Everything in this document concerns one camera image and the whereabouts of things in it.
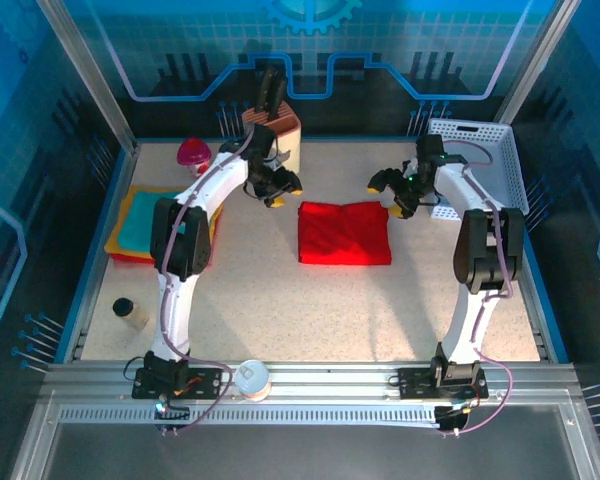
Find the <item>stack of folded towels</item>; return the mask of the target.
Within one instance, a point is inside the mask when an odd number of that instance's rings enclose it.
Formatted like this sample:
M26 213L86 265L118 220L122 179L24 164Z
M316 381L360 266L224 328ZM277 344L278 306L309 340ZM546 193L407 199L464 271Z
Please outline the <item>stack of folded towels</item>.
M111 231L111 234L104 246L104 250L105 252L109 255L110 253L121 253L121 254L125 254L125 255L134 255L134 256L151 256L150 253L149 254L142 254L139 252L133 252L133 251L129 251L129 250L124 250L122 249L119 245L118 245L118 241L117 241L117 237L119 234L119 231L121 229L122 223L129 211L129 208L131 206L131 202L135 196L135 194L138 191L149 191L149 192L165 192L165 191L177 191L178 194L180 193L180 189L174 189L174 188L157 188L157 187L148 187L148 186L131 186L127 192L127 194L125 195L125 197L123 198L123 200L121 201L120 204L120 209L118 212L118 217L117 217L117 221Z

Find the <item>cream knife block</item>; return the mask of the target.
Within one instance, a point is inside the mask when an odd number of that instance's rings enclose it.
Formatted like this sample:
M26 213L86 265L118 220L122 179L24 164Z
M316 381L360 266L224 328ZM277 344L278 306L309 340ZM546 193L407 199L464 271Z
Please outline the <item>cream knife block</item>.
M286 101L281 103L277 114L276 119L268 121L266 111L256 112L254 108L249 108L241 114L241 120L244 126L256 123L272 129L277 136L279 162L287 170L298 174L301 161L301 122Z

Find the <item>pink lidded cup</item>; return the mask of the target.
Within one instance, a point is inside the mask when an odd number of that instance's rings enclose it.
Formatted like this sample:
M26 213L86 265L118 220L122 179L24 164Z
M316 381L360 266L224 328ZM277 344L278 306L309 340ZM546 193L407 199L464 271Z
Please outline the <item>pink lidded cup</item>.
M211 150L203 140L191 137L180 145L176 161L180 166L185 167L194 179L197 179L211 165Z

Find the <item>white perforated plastic basket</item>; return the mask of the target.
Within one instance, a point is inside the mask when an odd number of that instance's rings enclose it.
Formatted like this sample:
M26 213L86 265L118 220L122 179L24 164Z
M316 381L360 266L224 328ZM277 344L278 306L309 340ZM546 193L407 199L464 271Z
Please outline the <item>white perforated plastic basket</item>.
M449 154L462 155L477 182L498 202L529 213L513 130L508 124L433 118L428 134L439 134Z

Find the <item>teal folded t-shirt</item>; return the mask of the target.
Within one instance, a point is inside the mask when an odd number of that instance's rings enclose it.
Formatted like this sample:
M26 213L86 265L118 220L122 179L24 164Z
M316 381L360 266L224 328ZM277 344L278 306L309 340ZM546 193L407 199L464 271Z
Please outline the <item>teal folded t-shirt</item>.
M149 254L155 204L161 198L174 199L177 195L177 191L138 191L119 231L118 245L124 250Z

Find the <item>black lidded spice jar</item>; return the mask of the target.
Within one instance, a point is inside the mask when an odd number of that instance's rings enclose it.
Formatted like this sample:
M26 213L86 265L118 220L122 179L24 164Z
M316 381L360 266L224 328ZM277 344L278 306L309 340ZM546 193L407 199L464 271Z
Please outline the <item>black lidded spice jar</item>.
M112 305L114 314L134 329L141 331L149 320L149 315L137 303L126 297L116 299Z

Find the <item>black handled knife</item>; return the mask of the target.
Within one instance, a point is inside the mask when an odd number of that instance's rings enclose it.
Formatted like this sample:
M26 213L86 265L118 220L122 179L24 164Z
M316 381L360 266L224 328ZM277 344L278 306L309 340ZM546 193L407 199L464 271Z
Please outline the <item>black handled knife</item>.
M269 91L274 78L277 76L277 69L274 66L268 66L263 72L260 87L256 96L254 111L262 112L267 104Z
M276 85L270 89L267 107L269 121L276 120L279 117L278 111L286 97L287 83L287 78L284 77L277 81Z

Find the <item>aluminium frame post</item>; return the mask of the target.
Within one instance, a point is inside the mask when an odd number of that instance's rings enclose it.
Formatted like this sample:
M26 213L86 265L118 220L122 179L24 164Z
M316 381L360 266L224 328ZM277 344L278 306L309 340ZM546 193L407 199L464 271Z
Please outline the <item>aluminium frame post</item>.
M498 109L494 121L511 124L554 53L582 0L555 0L524 67Z
M120 146L130 154L137 141L102 71L63 0L36 0Z

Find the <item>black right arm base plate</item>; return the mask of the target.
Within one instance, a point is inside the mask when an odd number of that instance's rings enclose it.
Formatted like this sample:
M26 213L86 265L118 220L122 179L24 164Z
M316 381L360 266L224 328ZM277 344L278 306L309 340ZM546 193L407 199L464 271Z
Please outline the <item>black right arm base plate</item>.
M489 397L489 388L482 368L475 371L474 377L445 378L440 382L427 368L400 368L397 370L397 377L402 400L467 400Z

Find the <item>aluminium rail frame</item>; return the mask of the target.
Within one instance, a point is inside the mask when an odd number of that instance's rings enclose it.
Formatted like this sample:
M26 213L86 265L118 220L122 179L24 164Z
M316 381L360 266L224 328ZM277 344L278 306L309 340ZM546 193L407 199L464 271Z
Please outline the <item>aluminium rail frame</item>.
M257 403L236 390L184 426L66 424L62 407L153 404L118 362L57 365L8 480L600 480L600 421L570 365L489 366L467 430L398 425L209 425L220 405L435 405L402 400L395 363L278 363Z

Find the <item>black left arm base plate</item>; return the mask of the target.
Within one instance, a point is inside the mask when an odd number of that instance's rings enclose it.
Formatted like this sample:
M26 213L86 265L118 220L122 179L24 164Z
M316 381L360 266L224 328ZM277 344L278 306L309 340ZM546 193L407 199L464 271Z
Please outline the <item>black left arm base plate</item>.
M133 380L133 399L214 400L219 397L223 371L218 368L189 367L175 375L139 369Z

